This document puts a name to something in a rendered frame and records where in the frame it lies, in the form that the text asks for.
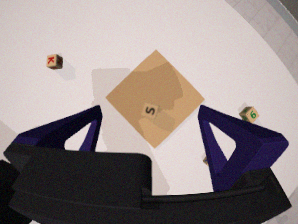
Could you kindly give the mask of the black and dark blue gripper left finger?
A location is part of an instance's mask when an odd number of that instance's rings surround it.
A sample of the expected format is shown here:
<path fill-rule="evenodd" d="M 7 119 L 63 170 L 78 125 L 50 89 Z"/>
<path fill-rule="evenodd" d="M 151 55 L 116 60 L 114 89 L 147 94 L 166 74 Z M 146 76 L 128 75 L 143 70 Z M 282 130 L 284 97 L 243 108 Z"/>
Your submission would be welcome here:
<path fill-rule="evenodd" d="M 66 140 L 91 123 L 79 150 L 95 151 L 102 118 L 101 107 L 96 105 L 77 114 L 22 132 L 12 142 L 65 149 Z"/>

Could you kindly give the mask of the tan mat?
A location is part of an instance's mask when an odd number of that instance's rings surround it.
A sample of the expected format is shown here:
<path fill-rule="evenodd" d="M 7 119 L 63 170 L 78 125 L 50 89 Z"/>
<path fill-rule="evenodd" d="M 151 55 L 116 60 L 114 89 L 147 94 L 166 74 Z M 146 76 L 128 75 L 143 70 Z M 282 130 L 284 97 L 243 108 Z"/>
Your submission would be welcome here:
<path fill-rule="evenodd" d="M 205 100 L 157 50 L 105 98 L 154 149 Z M 155 120 L 141 115 L 145 102 L 159 106 Z"/>

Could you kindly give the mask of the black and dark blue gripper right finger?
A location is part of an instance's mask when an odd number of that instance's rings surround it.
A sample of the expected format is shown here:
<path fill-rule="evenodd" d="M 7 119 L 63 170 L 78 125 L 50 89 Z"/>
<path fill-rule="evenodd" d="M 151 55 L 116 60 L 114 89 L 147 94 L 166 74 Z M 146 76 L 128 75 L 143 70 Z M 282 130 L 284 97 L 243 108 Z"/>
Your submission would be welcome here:
<path fill-rule="evenodd" d="M 213 192 L 229 190 L 247 171 L 270 168 L 289 146 L 281 133 L 205 105 L 200 105 L 198 121 Z M 235 141 L 236 148 L 229 160 L 217 143 L 209 122 Z"/>

